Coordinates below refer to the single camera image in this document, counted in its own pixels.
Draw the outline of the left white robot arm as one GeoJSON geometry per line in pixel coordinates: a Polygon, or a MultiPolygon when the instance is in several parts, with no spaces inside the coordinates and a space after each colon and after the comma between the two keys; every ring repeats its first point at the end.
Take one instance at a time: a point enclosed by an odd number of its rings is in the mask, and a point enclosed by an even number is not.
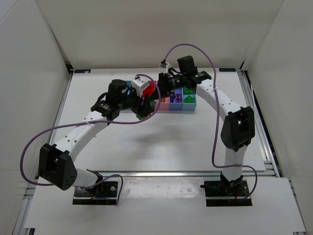
{"type": "Polygon", "coordinates": [[[40,149],[39,176],[61,190],[70,187],[96,188],[103,179],[94,171],[77,169],[74,162],[83,148],[96,135],[114,123],[120,112],[131,110],[140,120],[156,112],[155,102],[145,90],[155,82],[136,77],[130,84],[114,79],[107,92],[92,105],[83,122],[73,124],[73,130],[54,144],[40,149]]]}

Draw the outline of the red lego brick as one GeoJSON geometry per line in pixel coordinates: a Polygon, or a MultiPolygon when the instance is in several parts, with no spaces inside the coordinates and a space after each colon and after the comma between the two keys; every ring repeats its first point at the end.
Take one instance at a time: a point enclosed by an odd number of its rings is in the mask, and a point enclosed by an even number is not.
{"type": "Polygon", "coordinates": [[[149,86],[143,91],[143,99],[148,96],[152,100],[158,99],[158,92],[153,81],[149,81],[149,86]]]}

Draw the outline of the green long lego brick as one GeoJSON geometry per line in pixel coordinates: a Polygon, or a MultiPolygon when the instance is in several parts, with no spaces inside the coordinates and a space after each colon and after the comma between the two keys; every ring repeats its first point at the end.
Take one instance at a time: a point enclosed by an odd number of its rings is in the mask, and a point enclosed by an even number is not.
{"type": "Polygon", "coordinates": [[[191,89],[184,89],[183,94],[193,94],[194,92],[191,89]]]}

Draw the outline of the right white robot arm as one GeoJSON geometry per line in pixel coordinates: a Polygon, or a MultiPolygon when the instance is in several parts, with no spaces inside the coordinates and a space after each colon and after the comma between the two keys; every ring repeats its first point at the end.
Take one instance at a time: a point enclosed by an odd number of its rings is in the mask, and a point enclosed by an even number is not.
{"type": "Polygon", "coordinates": [[[255,136],[254,111],[232,101],[224,92],[213,85],[212,77],[205,71],[198,71],[192,56],[178,59],[179,71],[165,60],[160,67],[165,69],[158,76],[158,88],[154,96],[169,96],[170,91],[187,88],[203,98],[216,112],[217,120],[222,120],[221,140],[225,145],[224,167],[218,184],[211,190],[223,195],[231,193],[242,185],[242,166],[248,145],[255,136]]]}

